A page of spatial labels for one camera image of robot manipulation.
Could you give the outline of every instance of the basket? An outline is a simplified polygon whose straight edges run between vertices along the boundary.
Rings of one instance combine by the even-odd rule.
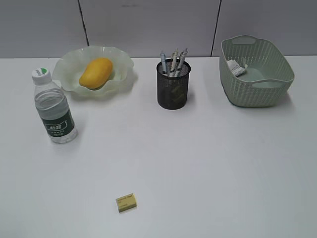
[[[240,107],[270,107],[287,92],[294,72],[283,54],[270,41],[243,35],[222,41],[219,59],[220,78],[229,101]],[[248,65],[238,77],[227,60]]]

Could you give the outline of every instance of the water bottle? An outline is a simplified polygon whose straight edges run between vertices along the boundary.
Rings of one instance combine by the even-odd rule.
[[[52,82],[51,73],[46,68],[33,70],[32,78],[35,107],[49,137],[56,143],[73,140],[78,132],[63,91]]]

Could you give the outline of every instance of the black mesh pen holder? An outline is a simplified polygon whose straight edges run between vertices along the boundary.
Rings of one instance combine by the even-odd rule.
[[[172,59],[166,60],[167,69],[171,68]],[[183,63],[178,77],[168,77],[162,73],[162,63],[157,65],[158,104],[169,110],[182,108],[187,102],[190,65]]]

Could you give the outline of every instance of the bottle cap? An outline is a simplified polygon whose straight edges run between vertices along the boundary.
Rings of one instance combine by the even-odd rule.
[[[35,85],[43,85],[51,82],[51,73],[46,68],[37,68],[32,71],[32,78]]]

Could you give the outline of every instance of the bottle label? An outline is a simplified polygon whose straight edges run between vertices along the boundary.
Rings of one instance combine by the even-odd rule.
[[[66,112],[65,115],[63,115],[62,117],[58,119],[55,119],[55,120],[42,119],[42,122],[44,123],[44,126],[48,134],[53,137],[65,136],[68,133],[70,133],[75,126],[70,110],[68,110],[68,112]]]

